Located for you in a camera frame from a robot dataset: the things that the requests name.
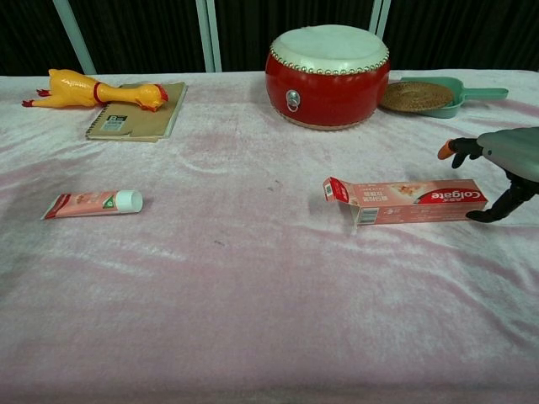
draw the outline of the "metal ring handle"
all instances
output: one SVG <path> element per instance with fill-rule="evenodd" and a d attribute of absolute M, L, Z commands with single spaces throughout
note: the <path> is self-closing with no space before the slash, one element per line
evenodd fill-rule
<path fill-rule="evenodd" d="M 296 112 L 300 108 L 300 94 L 296 90 L 288 90 L 286 92 L 286 106 L 291 112 Z"/>

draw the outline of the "dustpan handle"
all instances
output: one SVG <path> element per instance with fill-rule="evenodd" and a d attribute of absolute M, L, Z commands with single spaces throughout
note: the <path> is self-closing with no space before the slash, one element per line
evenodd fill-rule
<path fill-rule="evenodd" d="M 504 99 L 507 88 L 463 88 L 462 96 L 468 99 Z"/>

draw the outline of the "notebook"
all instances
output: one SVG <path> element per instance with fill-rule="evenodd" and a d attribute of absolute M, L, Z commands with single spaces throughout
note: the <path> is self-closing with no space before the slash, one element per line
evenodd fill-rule
<path fill-rule="evenodd" d="M 133 88 L 138 85 L 140 83 L 121 87 Z M 109 103 L 86 131 L 86 138 L 92 141 L 151 142 L 169 138 L 184 101 L 187 85 L 184 82 L 162 85 L 168 101 L 156 112 L 142 110 L 136 104 Z"/>

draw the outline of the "red chicken comb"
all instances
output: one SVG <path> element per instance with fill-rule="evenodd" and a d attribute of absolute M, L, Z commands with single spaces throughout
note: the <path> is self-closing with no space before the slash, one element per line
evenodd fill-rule
<path fill-rule="evenodd" d="M 165 91 L 165 89 L 163 88 L 163 86 L 161 84 L 156 84 L 156 86 L 157 86 L 157 88 L 159 88 L 159 91 L 161 92 L 161 99 L 163 101 L 168 101 L 168 94 Z"/>

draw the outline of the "toothpaste box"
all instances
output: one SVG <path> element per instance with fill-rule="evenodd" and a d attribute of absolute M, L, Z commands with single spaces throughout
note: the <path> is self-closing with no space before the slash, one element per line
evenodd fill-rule
<path fill-rule="evenodd" d="M 326 200 L 350 205 L 357 226 L 466 221 L 467 212 L 483 210 L 488 202 L 471 179 L 347 183 L 330 177 L 323 188 Z"/>

